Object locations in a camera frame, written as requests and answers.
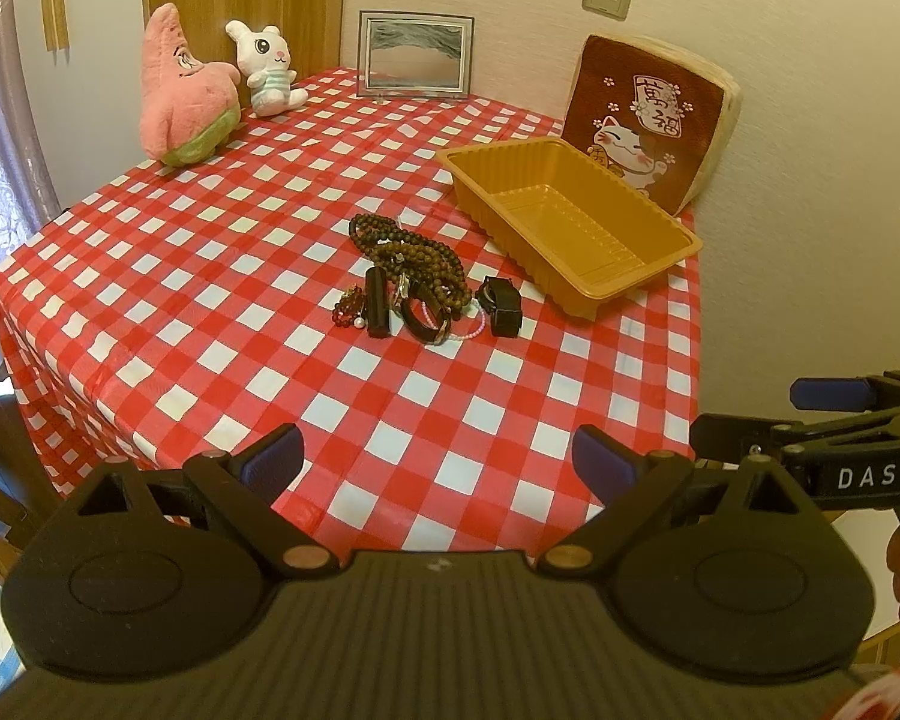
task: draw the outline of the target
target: orange plastic basket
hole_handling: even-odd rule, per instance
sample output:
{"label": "orange plastic basket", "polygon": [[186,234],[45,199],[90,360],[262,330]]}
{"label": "orange plastic basket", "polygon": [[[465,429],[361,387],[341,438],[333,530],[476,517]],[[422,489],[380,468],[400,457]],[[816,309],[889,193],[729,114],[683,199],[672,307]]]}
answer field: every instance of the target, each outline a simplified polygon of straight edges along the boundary
{"label": "orange plastic basket", "polygon": [[560,138],[437,153],[457,204],[567,314],[602,303],[700,251],[647,196]]}

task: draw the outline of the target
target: table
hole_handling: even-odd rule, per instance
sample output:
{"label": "table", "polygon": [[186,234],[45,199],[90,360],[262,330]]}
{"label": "table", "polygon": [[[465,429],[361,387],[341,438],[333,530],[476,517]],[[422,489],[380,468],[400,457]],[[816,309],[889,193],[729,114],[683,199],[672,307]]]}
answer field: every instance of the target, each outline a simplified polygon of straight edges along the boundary
{"label": "table", "polygon": [[[118,176],[0,264],[2,349],[58,490],[106,456],[175,467],[290,421],[307,461],[274,507],[342,557],[535,555],[599,510],[568,457],[578,425],[640,451],[687,449],[696,260],[595,323],[569,319],[457,211],[434,159],[559,122],[482,98],[361,100],[348,69],[307,88],[302,111],[245,113],[207,163]],[[362,212],[451,245],[474,288],[514,279],[520,337],[424,347],[399,321],[386,341],[334,327],[370,264],[347,237]]]}

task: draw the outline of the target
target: cabinet handle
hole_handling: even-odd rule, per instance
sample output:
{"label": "cabinet handle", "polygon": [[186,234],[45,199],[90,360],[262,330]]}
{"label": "cabinet handle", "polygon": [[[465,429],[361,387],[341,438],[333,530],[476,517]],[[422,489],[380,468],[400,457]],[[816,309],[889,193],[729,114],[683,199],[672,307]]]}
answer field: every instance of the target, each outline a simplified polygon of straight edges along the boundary
{"label": "cabinet handle", "polygon": [[55,25],[56,47],[69,49],[70,32],[67,29],[67,6],[63,0],[53,0],[53,24]]}
{"label": "cabinet handle", "polygon": [[53,28],[53,1],[40,0],[43,15],[43,39],[47,43],[48,52],[56,51],[56,31]]}

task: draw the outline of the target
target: rabbit ear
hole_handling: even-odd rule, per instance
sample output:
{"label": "rabbit ear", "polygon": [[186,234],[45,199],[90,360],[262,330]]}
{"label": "rabbit ear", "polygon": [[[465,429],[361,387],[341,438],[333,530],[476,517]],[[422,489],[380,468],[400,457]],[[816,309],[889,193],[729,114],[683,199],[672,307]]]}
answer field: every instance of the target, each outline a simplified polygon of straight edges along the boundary
{"label": "rabbit ear", "polygon": [[226,25],[226,33],[233,40],[240,40],[242,36],[250,32],[250,28],[243,22],[238,22],[237,20],[233,20]]}

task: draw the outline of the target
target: framed picture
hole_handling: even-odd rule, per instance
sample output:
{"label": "framed picture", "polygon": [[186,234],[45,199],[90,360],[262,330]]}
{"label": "framed picture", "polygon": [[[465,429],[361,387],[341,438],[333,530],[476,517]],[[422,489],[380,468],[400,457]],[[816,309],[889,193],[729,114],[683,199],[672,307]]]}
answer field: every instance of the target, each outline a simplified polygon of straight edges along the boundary
{"label": "framed picture", "polygon": [[471,16],[362,10],[357,95],[466,97],[472,47]]}

